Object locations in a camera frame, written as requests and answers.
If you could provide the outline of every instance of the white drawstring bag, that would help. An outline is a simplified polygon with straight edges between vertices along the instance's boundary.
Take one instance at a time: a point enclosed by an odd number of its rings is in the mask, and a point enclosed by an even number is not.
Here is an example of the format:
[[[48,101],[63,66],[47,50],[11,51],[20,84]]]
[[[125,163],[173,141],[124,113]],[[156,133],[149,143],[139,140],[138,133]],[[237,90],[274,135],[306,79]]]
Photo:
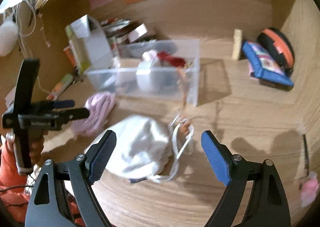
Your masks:
[[[178,119],[179,115],[165,126],[150,117],[131,115],[108,128],[107,130],[116,133],[117,143],[106,169],[117,176],[132,180],[147,178],[163,183],[173,179],[179,169],[180,156],[186,148],[192,152],[193,145],[194,128],[189,125],[186,141],[181,147],[178,131],[187,120],[175,125]],[[84,153],[91,145],[98,143],[107,130],[102,132]],[[169,175],[159,175],[171,155],[173,164]]]

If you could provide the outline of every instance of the pink yarn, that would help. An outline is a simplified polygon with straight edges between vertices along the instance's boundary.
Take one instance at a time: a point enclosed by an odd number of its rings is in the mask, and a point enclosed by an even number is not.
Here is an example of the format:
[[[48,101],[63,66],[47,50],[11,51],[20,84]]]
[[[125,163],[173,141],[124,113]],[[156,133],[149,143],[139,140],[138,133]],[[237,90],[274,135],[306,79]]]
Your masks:
[[[72,132],[78,136],[93,136],[103,131],[107,116],[115,105],[115,95],[109,92],[89,97],[84,107],[90,111],[87,119],[75,120],[71,124]]]
[[[317,191],[319,189],[318,179],[312,176],[308,181],[306,181],[302,186],[301,192],[301,206],[306,207],[311,204],[317,196]]]

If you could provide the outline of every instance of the blue packet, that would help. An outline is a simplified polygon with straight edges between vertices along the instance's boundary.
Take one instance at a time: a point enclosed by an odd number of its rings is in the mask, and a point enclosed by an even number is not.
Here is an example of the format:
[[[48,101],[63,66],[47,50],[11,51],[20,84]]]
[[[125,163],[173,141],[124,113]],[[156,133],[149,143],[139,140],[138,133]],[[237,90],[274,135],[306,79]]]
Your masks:
[[[294,83],[258,43],[246,41],[242,47],[244,54],[249,59],[254,70],[253,76],[270,82],[294,86]]]

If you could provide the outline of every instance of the orange sleeve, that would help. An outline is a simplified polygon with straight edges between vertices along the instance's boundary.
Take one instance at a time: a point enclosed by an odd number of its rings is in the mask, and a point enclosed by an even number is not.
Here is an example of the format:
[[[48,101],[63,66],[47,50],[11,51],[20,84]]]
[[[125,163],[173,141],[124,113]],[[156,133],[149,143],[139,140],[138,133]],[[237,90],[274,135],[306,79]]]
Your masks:
[[[7,142],[5,142],[1,147],[0,185],[11,187],[25,185],[26,183],[27,176],[18,174],[14,153],[8,150]],[[23,190],[24,188],[12,189],[13,192],[23,192]]]

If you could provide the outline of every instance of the transparent plastic box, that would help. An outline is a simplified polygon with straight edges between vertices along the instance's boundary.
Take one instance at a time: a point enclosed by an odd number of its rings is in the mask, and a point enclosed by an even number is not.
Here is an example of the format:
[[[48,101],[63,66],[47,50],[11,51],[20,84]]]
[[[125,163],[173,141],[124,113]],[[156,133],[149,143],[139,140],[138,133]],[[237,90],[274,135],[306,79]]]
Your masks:
[[[121,57],[141,58],[146,51],[155,49],[165,51],[174,57],[182,57],[192,62],[190,68],[184,69],[187,77],[187,102],[197,106],[200,71],[199,40],[164,40],[134,43],[118,47]],[[183,97],[181,77],[176,67],[160,66],[151,68],[108,68],[110,60],[102,57],[88,68],[84,74],[97,91],[109,91],[120,96],[135,98],[161,98],[181,101]]]

